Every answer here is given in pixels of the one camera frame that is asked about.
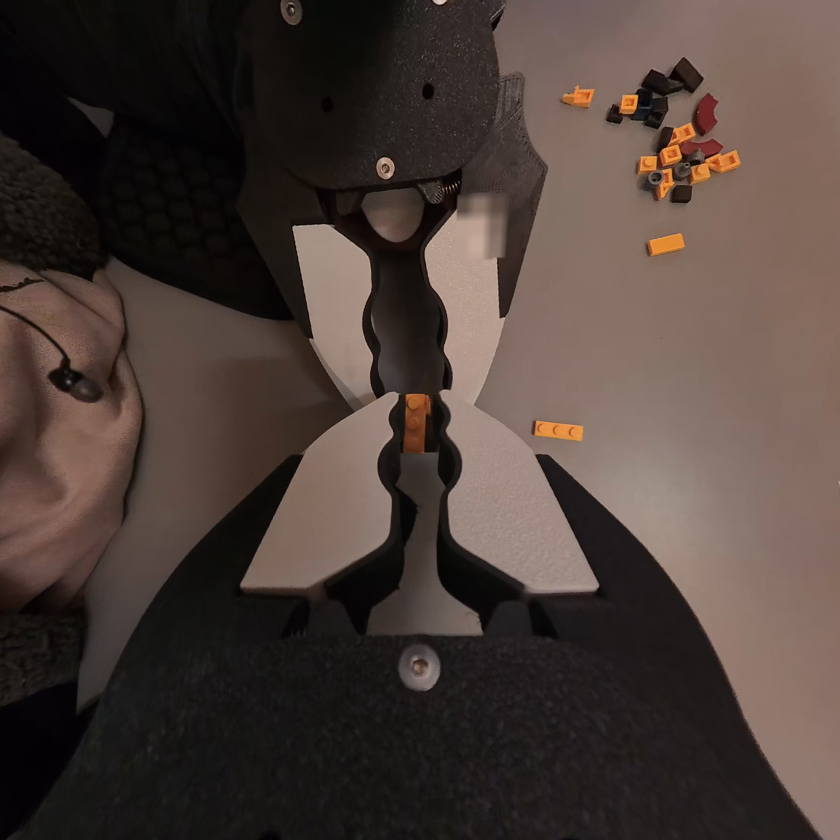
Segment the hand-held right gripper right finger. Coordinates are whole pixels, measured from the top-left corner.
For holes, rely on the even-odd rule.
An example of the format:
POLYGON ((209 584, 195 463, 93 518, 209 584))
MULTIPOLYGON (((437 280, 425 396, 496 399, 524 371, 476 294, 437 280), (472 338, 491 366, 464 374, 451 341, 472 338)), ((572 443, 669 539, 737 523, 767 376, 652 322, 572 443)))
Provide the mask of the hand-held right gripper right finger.
POLYGON ((439 393, 436 408, 439 523, 456 557, 527 595, 595 593, 595 574, 532 449, 455 392, 439 393))

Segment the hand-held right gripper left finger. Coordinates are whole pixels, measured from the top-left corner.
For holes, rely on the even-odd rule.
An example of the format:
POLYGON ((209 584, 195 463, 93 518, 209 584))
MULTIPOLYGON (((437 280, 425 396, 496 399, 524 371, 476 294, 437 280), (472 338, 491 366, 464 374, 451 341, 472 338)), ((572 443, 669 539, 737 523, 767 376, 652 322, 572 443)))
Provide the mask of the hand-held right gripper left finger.
POLYGON ((404 397, 388 392, 303 453, 240 583, 252 595, 320 595, 401 548, 404 397))

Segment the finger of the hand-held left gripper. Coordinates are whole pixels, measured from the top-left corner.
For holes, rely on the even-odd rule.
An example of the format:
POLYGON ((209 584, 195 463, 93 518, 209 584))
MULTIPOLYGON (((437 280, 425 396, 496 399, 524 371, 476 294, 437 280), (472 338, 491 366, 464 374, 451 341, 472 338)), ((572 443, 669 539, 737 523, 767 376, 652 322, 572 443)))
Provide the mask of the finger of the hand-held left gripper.
POLYGON ((353 412, 375 400, 373 353, 363 330, 371 294, 371 262, 363 250, 329 225, 295 226, 311 346, 353 412))
POLYGON ((427 274, 446 310, 444 354, 451 390, 476 402, 497 352, 500 314, 498 261, 506 253, 504 196, 459 196, 456 210, 425 248, 427 274))

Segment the pile of small lego pieces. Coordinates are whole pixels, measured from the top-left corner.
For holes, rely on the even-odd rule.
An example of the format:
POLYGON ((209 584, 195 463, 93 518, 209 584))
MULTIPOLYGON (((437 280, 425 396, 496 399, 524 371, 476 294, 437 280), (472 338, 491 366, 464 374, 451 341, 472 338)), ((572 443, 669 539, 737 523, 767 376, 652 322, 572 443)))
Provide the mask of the pile of small lego pieces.
POLYGON ((697 94, 704 81, 697 65, 681 57, 667 72, 650 69, 635 91, 623 94, 605 112, 607 124, 631 122, 654 132, 652 150, 639 156, 635 172, 640 188, 655 201, 685 206, 697 187, 714 175, 736 172, 742 164, 738 150, 712 137, 720 102, 710 93, 695 101, 689 120, 666 123, 672 99, 697 94))

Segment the beige hooded sweatshirt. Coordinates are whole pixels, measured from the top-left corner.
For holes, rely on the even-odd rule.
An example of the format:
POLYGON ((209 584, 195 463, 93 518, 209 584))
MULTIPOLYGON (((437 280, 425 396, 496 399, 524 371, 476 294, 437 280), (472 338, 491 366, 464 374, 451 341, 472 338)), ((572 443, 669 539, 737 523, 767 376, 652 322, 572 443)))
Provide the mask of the beige hooded sweatshirt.
POLYGON ((2 612, 59 610, 121 526, 140 389, 124 347, 122 301, 104 271, 85 280, 3 260, 2 304, 47 331, 103 392, 84 403, 57 390, 48 374, 60 353, 2 313, 2 612))

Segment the dark fleece jacket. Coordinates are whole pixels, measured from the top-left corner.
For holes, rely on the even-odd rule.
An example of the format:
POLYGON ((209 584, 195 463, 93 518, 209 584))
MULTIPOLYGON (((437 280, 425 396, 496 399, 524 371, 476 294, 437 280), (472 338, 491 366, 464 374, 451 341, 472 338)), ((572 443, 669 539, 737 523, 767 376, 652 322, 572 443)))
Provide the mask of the dark fleece jacket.
MULTIPOLYGON (((2 136, 2 259, 92 278, 102 265, 96 221, 60 174, 2 136)), ((59 612, 2 615, 1 833, 16 838, 76 752, 92 711, 77 712, 87 618, 59 612)))

